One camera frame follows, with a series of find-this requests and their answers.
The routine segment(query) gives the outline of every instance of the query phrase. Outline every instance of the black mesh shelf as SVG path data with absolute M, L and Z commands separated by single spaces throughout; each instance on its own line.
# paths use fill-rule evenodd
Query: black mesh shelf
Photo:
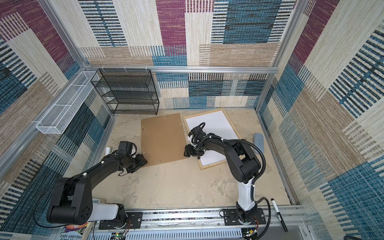
M 99 69 L 91 82 L 114 114 L 157 114 L 159 98 L 151 71 Z

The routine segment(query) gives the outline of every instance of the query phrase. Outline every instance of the table surface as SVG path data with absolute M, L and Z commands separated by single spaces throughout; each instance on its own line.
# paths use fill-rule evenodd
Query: table surface
M 209 110 L 211 109 L 160 109 L 158 116 L 180 113 L 183 117 Z M 228 108 L 225 111 L 242 138 L 253 142 L 255 133 L 263 133 L 253 109 Z M 117 149 L 120 141 L 130 141 L 137 145 L 137 152 L 141 152 L 141 119 L 150 117 L 154 116 L 116 115 L 106 147 Z M 183 128 L 187 139 L 184 122 Z M 289 205 L 288 196 L 265 138 L 264 155 L 266 169 L 263 176 L 256 181 L 255 199 L 274 198 L 278 205 Z M 111 174 L 97 185 L 92 191 L 93 197 L 105 199 L 108 203 L 121 203 L 130 209 L 235 206 L 238 198 L 237 181 L 226 163 L 200 170 L 197 158 L 190 157 L 143 167 L 122 177 L 119 177 L 118 173 Z

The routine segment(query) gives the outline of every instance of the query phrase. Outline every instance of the wooden frame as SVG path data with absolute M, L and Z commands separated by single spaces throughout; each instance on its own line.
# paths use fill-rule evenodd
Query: wooden frame
M 218 109 L 215 109 L 215 110 L 211 110 L 211 111 L 206 111 L 206 112 L 202 112 L 202 113 L 196 113 L 196 114 L 192 114 L 192 115 L 188 115 L 188 116 L 184 116 L 183 117 L 183 120 L 184 120 L 184 124 L 185 124 L 185 127 L 187 128 L 188 130 L 188 133 L 190 132 L 190 129 L 188 127 L 188 124 L 187 124 L 187 118 L 193 118 L 193 117 L 197 117 L 197 116 L 201 116 L 201 115 L 205 115 L 205 114 L 208 114 L 208 113 L 214 113 L 214 112 L 218 112 L 218 111 L 223 111 L 225 117 L 227 118 L 229 124 L 231 125 L 231 127 L 233 128 L 233 131 L 235 132 L 235 134 L 237 135 L 237 137 L 239 139 L 242 139 L 242 137 L 240 136 L 239 132 L 236 130 L 235 128 L 235 125 L 233 124 L 233 122 L 231 121 L 231 119 L 229 118 L 228 114 L 225 112 L 225 110 L 223 108 L 218 108 Z M 207 169 L 207 168 L 210 168 L 210 167 L 214 167 L 214 166 L 217 166 L 219 164 L 222 164 L 222 163 L 225 163 L 227 162 L 227 160 L 221 160 L 221 161 L 218 161 L 218 162 L 215 162 L 215 163 L 212 163 L 212 164 L 208 164 L 208 165 L 202 165 L 201 164 L 201 161 L 200 159 L 197 160 L 198 163 L 199 163 L 199 166 L 200 166 L 200 170 L 203 170 L 203 169 Z

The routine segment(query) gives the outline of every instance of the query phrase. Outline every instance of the white wire basket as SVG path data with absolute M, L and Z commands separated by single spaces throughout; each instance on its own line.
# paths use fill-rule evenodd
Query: white wire basket
M 51 109 L 43 116 L 36 128 L 43 134 L 63 134 L 73 117 L 91 92 L 95 71 L 83 71 L 65 90 Z

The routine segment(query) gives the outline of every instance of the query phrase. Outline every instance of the whiteboard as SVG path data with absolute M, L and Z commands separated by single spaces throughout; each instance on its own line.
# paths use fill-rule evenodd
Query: whiteboard
M 185 121 L 190 130 L 199 126 L 200 123 L 205 122 L 203 131 L 206 134 L 213 133 L 224 139 L 239 139 L 222 110 L 191 118 L 186 117 Z M 203 166 L 222 160 L 226 160 L 225 156 L 212 150 L 205 151 L 204 155 L 200 158 L 201 165 Z

